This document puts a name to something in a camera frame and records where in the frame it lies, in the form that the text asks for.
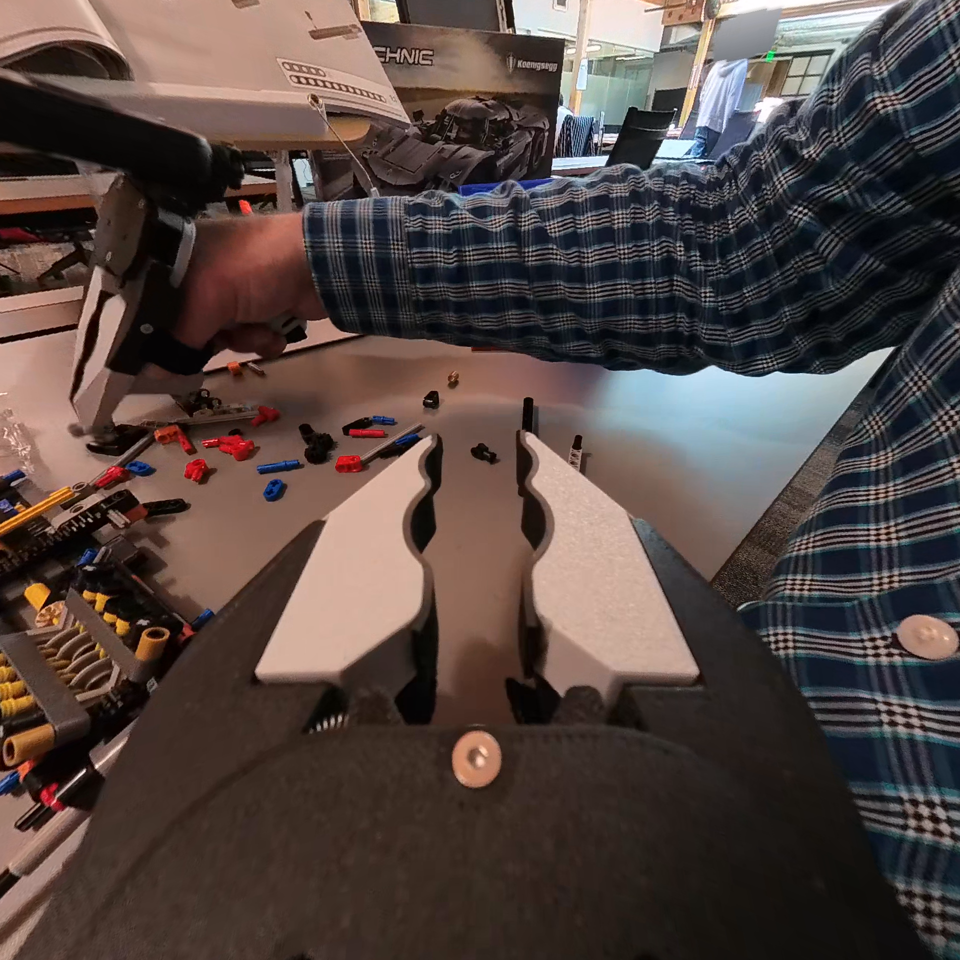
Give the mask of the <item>person's plaid shirt torso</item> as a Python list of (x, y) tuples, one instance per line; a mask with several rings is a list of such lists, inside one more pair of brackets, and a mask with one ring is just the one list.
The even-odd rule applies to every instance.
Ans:
[(959, 954), (958, 653), (907, 651), (907, 618), (958, 630), (958, 321), (898, 352), (742, 617), (815, 715), (875, 861), (920, 940)]

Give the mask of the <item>black lego set box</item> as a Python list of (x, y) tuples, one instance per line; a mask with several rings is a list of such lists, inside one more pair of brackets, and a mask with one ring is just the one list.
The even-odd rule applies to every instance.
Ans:
[(407, 120), (371, 121), (351, 154), (338, 143), (314, 151), (317, 200), (550, 179), (561, 39), (400, 22), (363, 27)]

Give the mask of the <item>partly built lego model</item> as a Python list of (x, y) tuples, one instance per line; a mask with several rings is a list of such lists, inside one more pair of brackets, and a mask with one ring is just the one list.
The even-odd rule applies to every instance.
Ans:
[(46, 826), (81, 793), (69, 786), (142, 713), (213, 618), (188, 618), (153, 585), (159, 561), (140, 529), (140, 479), (47, 493), (2, 471), (2, 796), (28, 796), (14, 822)]

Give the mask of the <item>white instruction booklet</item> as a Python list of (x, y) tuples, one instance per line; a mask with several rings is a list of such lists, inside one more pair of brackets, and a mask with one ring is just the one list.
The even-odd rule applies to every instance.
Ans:
[(347, 1), (3, 1), (2, 68), (256, 149), (409, 117)]

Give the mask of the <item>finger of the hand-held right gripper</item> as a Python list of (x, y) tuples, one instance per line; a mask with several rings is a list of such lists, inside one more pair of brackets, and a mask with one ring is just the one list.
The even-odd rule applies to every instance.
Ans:
[(127, 397), (189, 393), (189, 374), (176, 374), (161, 367), (143, 367), (137, 374), (104, 370), (104, 428), (114, 429), (114, 414)]
[(148, 198), (131, 176), (117, 176), (102, 198), (79, 316), (69, 400), (80, 436), (114, 430), (114, 413), (142, 366), (130, 337), (142, 293), (147, 226)]

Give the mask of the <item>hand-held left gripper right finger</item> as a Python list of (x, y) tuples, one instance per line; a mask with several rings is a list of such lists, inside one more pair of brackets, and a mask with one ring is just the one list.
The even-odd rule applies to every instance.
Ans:
[(697, 664), (630, 513), (534, 432), (515, 435), (521, 579), (515, 720), (546, 724), (574, 690), (610, 713), (632, 690), (694, 692)]

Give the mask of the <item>clear plastic bag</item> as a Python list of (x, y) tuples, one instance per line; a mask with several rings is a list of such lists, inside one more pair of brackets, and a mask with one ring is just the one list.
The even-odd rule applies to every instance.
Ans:
[(32, 467), (34, 446), (25, 425), (11, 409), (1, 409), (1, 460), (17, 462), (24, 470)]

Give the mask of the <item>grey lego beam assembly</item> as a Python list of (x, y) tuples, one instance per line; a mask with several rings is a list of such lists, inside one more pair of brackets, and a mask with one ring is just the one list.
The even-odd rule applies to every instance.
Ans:
[(182, 412), (177, 421), (184, 425), (250, 421), (259, 413), (256, 404), (224, 402), (207, 388), (174, 395), (172, 400)]

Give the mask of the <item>person's right hand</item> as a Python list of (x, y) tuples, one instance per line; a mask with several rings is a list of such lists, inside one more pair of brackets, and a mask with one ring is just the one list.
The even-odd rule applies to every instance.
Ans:
[(274, 318), (329, 315), (308, 263), (302, 213), (198, 222), (181, 290), (172, 335), (193, 350), (274, 359), (286, 348), (270, 328)]

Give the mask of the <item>grey lego axle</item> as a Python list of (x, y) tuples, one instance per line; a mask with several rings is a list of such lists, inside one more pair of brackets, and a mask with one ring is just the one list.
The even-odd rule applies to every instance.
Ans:
[(418, 422), (408, 427), (401, 428), (397, 436), (385, 439), (383, 442), (379, 443), (378, 446), (362, 455), (360, 458), (361, 464), (366, 466), (382, 457), (383, 454), (388, 450), (402, 449), (403, 447), (414, 443), (419, 438), (420, 432), (424, 429), (424, 426), (425, 425), (422, 422)]

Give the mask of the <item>black office chair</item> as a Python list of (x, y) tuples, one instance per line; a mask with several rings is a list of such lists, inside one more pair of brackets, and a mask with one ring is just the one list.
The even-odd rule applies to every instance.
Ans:
[(631, 165), (646, 171), (663, 144), (676, 109), (644, 110), (634, 105), (626, 112), (606, 167)]

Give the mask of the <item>person's right forearm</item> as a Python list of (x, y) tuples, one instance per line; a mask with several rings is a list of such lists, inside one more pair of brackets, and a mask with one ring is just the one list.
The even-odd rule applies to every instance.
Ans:
[(958, 2), (890, 8), (713, 164), (315, 203), (347, 331), (688, 375), (830, 374), (958, 328)]

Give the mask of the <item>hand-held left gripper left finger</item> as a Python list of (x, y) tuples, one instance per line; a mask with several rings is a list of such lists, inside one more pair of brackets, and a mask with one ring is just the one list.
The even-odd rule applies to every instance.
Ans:
[(259, 683), (383, 690), (407, 723), (432, 720), (439, 629), (425, 551), (442, 467), (442, 437), (423, 437), (320, 522), (255, 667)]

